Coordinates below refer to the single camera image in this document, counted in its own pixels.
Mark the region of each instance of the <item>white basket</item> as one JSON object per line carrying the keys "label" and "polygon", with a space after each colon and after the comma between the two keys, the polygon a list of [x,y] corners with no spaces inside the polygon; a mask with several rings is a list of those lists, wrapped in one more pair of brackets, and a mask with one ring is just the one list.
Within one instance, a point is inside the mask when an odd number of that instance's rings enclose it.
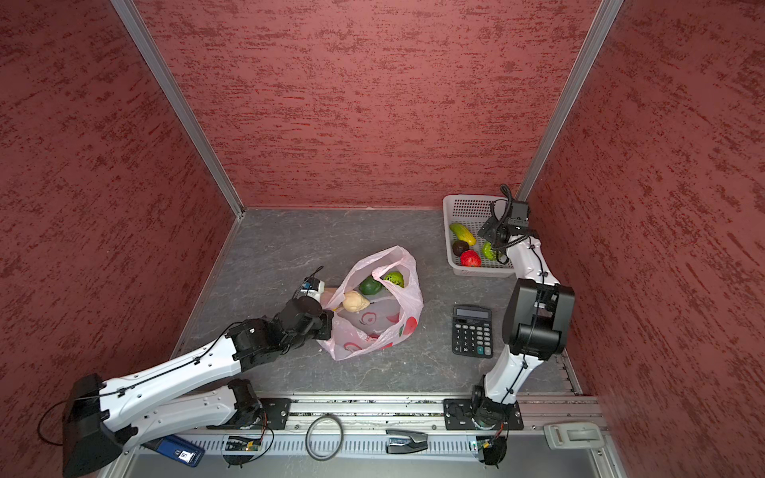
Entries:
{"label": "white basket", "polygon": [[[486,242],[478,236],[478,230],[489,219],[490,207],[493,201],[497,216],[502,216],[507,199],[498,196],[477,196],[475,194],[451,194],[444,198],[444,234],[446,235],[446,260],[456,275],[472,275],[474,277],[509,277],[513,275],[513,265],[508,262],[505,265],[497,261],[490,261],[481,254],[481,247]],[[451,252],[451,244],[457,237],[449,229],[452,223],[460,223],[476,238],[476,245],[471,247],[478,253],[481,260],[480,267],[465,267],[460,265],[460,258]]]}

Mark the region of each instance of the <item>blue object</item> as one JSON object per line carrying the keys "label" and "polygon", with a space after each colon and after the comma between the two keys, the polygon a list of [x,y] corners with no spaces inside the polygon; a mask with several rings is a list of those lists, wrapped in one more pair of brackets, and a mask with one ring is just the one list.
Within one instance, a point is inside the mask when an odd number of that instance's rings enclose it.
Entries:
{"label": "blue object", "polygon": [[183,463],[188,467],[195,467],[204,456],[204,448],[198,447],[176,435],[157,438],[143,444],[149,450],[156,451],[160,455]]}

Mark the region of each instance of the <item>plastic bag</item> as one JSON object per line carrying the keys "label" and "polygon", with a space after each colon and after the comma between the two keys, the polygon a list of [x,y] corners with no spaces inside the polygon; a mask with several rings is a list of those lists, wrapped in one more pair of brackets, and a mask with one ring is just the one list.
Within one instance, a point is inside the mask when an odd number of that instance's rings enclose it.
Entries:
{"label": "plastic bag", "polygon": [[[403,288],[383,281],[391,271],[404,276]],[[345,293],[370,275],[382,283],[383,289],[366,296],[371,304],[363,311],[351,313],[343,309]],[[423,306],[415,258],[403,247],[394,246],[361,259],[334,293],[322,295],[321,306],[335,311],[332,338],[318,340],[335,360],[387,349],[405,340],[417,328]]]}

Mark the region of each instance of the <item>calculator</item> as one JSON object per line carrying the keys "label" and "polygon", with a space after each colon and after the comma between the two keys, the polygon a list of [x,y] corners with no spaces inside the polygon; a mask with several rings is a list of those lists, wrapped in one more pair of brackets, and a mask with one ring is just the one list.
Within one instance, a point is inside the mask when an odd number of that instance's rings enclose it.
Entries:
{"label": "calculator", "polygon": [[451,347],[457,355],[490,359],[493,354],[491,310],[474,305],[455,305],[451,319]]}

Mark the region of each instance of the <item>textured red wall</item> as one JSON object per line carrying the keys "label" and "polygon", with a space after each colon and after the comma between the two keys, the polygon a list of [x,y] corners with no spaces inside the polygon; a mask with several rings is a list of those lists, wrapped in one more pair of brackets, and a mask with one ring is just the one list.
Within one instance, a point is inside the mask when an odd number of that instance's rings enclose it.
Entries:
{"label": "textured red wall", "polygon": [[599,0],[137,0],[247,206],[517,185]]}
{"label": "textured red wall", "polygon": [[532,195],[631,476],[765,475],[764,21],[626,1]]}
{"label": "textured red wall", "polygon": [[0,474],[60,476],[37,419],[169,357],[233,216],[109,2],[5,1],[0,51]]}

